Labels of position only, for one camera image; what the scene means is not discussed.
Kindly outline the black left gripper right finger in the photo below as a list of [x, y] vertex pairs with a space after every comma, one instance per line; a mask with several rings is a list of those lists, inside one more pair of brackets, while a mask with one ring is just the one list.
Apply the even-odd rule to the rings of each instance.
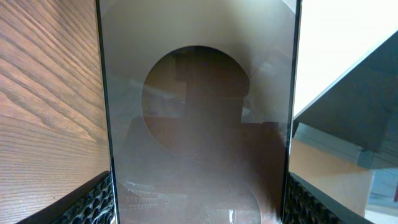
[[372, 224], [293, 172], [286, 182], [283, 224]]

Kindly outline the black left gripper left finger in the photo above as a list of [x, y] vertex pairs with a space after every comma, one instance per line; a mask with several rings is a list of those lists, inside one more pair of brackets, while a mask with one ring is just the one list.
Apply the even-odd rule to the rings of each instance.
[[18, 224], [107, 224], [114, 212], [113, 182], [104, 171]]

